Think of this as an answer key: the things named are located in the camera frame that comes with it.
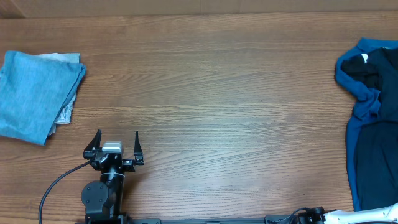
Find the light blue cloth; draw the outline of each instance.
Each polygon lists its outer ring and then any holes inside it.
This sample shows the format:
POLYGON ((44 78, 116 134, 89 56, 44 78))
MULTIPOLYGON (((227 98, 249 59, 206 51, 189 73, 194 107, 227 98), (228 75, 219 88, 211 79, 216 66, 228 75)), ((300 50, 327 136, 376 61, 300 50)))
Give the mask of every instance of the light blue cloth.
POLYGON ((6 53, 0 71, 0 135, 44 145, 75 97, 86 67, 47 57, 6 53))
MULTIPOLYGON (((50 60, 58 60, 60 62, 69 62, 69 63, 79 63, 80 62, 80 54, 79 53, 51 53, 51 54, 40 54, 35 55, 36 57, 50 59, 50 60)), ((55 120, 54 124, 51 127, 49 135, 55 133, 57 129, 56 124, 70 124, 70 118, 72 117, 73 103, 76 100, 76 93, 70 102, 62 108, 58 118, 55 120)))

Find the blue towel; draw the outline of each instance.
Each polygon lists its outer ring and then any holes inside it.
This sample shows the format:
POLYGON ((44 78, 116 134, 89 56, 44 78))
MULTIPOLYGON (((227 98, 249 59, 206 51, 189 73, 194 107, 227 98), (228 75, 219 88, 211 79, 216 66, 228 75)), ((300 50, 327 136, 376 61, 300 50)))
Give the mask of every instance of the blue towel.
POLYGON ((354 105, 353 115, 348 121, 346 130, 346 153, 347 153, 347 174, 349 187, 353 195, 354 210, 360 211, 360 201, 356 188, 356 171, 354 164, 354 155, 356 142, 362 126, 372 123, 378 117, 380 108, 379 94, 380 91, 368 88, 364 83, 356 81, 341 70, 341 64, 355 55, 367 54, 375 49, 387 47, 398 48, 398 41, 393 40, 375 40, 362 38, 358 45, 347 51, 341 56, 336 63, 336 81, 357 98, 354 105))
MULTIPOLYGON (((79 63, 80 61, 79 53, 65 53, 65 54, 51 53, 51 54, 40 54, 35 56, 50 60, 58 60, 61 62, 69 62, 69 63, 79 63)), ((60 114, 58 115, 58 118, 56 118, 54 124, 51 127, 49 135, 55 133, 55 130, 57 129, 56 124, 70 123, 70 118, 72 117, 73 103, 75 102, 75 100, 76 100, 76 93, 73 96, 73 98, 70 100, 70 102, 64 108, 62 108, 60 114)))
POLYGON ((0 135, 44 145, 85 72, 80 63, 8 51, 0 71, 0 135))

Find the wooden table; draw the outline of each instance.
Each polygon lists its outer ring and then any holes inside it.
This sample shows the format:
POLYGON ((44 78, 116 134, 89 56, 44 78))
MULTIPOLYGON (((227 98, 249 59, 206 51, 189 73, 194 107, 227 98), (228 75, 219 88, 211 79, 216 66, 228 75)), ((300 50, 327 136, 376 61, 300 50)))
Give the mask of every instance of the wooden table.
MULTIPOLYGON (((126 176, 123 200, 135 218, 352 210, 354 98, 334 66, 362 36, 396 39, 397 24, 396 12, 0 20, 1 55, 79 52, 88 69, 72 124, 46 146, 0 138, 0 223, 37 223, 45 189, 85 162, 99 128, 126 157, 139 131, 146 164, 126 176)), ((99 177, 85 167, 64 178, 45 223, 81 221, 81 190, 99 177)))

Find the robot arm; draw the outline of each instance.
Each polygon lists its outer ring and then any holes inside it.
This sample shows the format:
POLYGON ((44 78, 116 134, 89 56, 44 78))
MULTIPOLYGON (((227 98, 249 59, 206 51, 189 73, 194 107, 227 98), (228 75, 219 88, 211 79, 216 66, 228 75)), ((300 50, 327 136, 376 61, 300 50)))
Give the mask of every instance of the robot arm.
POLYGON ((355 223, 383 223, 397 222, 398 203, 386 208, 365 210, 360 212, 344 212, 341 210, 325 214, 325 224, 355 224, 355 223))

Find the wood grain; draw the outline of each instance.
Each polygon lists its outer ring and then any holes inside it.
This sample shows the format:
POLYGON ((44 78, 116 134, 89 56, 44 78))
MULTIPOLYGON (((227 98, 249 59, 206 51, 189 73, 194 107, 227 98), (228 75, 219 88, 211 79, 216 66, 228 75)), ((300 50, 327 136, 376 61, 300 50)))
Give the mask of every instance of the wood grain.
MULTIPOLYGON (((396 12, 91 17, 0 21, 0 54, 79 52, 88 72, 72 124, 46 146, 0 138, 0 223, 36 223, 45 189, 84 162, 98 128, 146 164, 128 174, 136 218, 233 218, 322 205, 352 210, 334 81, 361 37, 395 39, 396 12)), ((46 223, 82 220, 90 167, 62 180, 46 223)))
POLYGON ((21 10, 13 3, 12 0, 1 0, 0 1, 0 19, 15 19, 25 18, 21 10))
POLYGON ((28 18, 227 14, 253 12, 393 11, 396 0, 12 0, 28 18))

